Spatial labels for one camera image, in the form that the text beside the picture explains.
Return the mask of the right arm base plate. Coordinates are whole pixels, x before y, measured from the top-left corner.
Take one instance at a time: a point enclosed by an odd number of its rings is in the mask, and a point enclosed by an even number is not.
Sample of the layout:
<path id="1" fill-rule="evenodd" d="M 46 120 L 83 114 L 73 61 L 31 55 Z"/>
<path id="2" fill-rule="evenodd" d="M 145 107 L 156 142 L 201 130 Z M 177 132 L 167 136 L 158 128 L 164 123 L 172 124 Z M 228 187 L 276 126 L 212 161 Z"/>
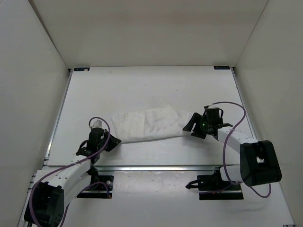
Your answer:
<path id="1" fill-rule="evenodd" d="M 198 175 L 197 179 L 186 185 L 187 189 L 198 189 L 201 201 L 243 200 L 240 185 L 223 181 L 220 176 Z"/>

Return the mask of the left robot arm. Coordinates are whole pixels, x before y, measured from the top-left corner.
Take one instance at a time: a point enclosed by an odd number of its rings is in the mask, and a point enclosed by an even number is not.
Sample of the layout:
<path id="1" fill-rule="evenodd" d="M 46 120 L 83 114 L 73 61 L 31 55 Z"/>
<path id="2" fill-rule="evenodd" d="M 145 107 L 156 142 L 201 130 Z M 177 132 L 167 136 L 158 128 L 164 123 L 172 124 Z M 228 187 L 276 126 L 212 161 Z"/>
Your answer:
<path id="1" fill-rule="evenodd" d="M 94 164 L 102 151 L 110 152 L 120 143 L 108 130 L 91 128 L 89 138 L 80 144 L 70 167 L 48 173 L 34 184 L 24 220 L 39 227 L 61 227 L 69 204 L 83 191 L 104 190 L 105 197 L 110 198 L 108 185 L 100 181 Z"/>

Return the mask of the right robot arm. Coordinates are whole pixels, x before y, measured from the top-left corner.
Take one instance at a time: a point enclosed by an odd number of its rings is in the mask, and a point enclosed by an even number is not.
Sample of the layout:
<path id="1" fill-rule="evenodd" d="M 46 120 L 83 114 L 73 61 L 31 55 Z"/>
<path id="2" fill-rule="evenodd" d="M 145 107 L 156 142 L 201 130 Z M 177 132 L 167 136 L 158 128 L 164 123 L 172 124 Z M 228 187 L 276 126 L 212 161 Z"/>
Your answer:
<path id="1" fill-rule="evenodd" d="M 229 183 L 244 183 L 252 187 L 282 179 L 273 143 L 253 139 L 235 130 L 230 123 L 224 123 L 220 108 L 206 108 L 203 114 L 194 113 L 183 131 L 200 139 L 210 135 L 222 142 L 223 148 L 230 147 L 240 156 L 238 165 L 227 165 L 223 160 L 223 165 L 208 175 L 204 183 L 212 183 L 221 190 Z"/>

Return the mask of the white pleated skirt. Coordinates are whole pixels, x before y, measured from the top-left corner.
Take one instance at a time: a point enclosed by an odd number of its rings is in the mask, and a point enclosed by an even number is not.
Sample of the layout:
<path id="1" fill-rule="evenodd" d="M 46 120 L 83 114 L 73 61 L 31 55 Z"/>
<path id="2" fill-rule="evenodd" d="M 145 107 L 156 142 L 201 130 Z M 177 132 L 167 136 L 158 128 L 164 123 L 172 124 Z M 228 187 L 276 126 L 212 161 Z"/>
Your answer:
<path id="1" fill-rule="evenodd" d="M 183 128 L 193 113 L 172 106 L 145 111 L 124 112 L 112 116 L 116 137 L 123 143 L 161 140 L 188 135 Z"/>

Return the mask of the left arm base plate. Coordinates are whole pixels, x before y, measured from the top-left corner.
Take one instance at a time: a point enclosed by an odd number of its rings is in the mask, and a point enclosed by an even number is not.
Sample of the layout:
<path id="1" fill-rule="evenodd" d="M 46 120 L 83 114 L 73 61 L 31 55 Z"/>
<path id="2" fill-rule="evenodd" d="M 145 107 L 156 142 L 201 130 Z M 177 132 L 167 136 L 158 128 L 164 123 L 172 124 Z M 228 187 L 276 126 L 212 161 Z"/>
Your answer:
<path id="1" fill-rule="evenodd" d="M 94 185 L 77 195 L 77 198 L 85 199 L 111 199 L 113 194 L 114 176 L 99 174 Z"/>

